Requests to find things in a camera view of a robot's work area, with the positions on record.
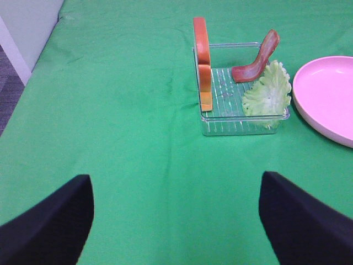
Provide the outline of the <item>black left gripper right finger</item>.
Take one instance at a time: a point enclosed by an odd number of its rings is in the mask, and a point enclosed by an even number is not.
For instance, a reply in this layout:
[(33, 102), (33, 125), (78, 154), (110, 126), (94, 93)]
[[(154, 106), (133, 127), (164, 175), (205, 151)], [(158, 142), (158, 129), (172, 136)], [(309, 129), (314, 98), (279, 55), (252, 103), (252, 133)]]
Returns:
[(259, 216), (280, 264), (352, 264), (352, 219), (277, 172), (264, 172)]

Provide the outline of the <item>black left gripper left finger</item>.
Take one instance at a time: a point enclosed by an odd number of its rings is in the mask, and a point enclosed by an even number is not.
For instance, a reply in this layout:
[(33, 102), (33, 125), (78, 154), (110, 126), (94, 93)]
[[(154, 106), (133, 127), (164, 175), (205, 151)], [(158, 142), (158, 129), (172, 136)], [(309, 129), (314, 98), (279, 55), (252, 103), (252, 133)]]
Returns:
[(76, 264), (93, 219), (90, 176), (75, 176), (1, 226), (1, 264)]

